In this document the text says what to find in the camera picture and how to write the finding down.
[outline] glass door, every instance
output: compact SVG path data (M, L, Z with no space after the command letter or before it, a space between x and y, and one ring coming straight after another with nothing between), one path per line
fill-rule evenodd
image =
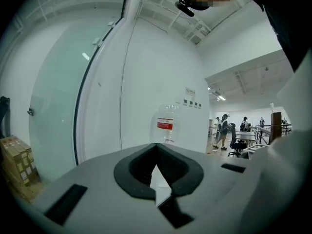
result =
M111 29L103 19L73 23L57 40L38 74L30 103L29 134L41 180L47 184L76 166L73 122L89 61Z

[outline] red label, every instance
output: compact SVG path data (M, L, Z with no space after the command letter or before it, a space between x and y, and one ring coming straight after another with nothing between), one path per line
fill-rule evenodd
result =
M157 127L161 129L172 130L173 124L157 122Z

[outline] ceiling light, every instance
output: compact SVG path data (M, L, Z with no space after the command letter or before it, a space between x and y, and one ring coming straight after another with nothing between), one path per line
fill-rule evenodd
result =
M85 57L87 60L90 60L90 57L86 53L82 53L82 56Z

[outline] black cap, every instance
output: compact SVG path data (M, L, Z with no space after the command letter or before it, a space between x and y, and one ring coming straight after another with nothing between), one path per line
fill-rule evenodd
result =
M195 9L195 10L206 10L209 8L208 2L197 2L197 1L191 1L191 0L184 0L186 3L186 6Z

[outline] sign on wall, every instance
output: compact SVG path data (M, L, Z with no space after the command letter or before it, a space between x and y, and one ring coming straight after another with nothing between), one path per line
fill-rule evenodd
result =
M193 90L193 89L185 88L185 93L186 93L187 95L191 95L191 96L194 96L194 97L195 97L195 90Z

